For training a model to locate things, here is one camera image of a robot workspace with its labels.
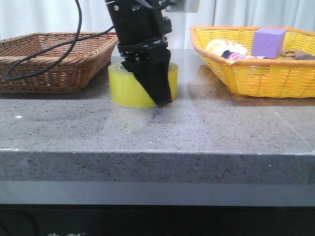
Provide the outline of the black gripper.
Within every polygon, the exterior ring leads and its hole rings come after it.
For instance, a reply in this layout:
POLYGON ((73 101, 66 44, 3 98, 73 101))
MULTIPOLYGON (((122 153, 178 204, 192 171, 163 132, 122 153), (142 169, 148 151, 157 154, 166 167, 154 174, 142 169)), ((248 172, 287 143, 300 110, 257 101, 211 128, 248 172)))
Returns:
POLYGON ((119 39, 123 67, 133 73, 158 107, 171 103, 171 53, 166 34, 172 31, 172 24, 162 15, 171 1, 106 0, 105 4, 119 39))

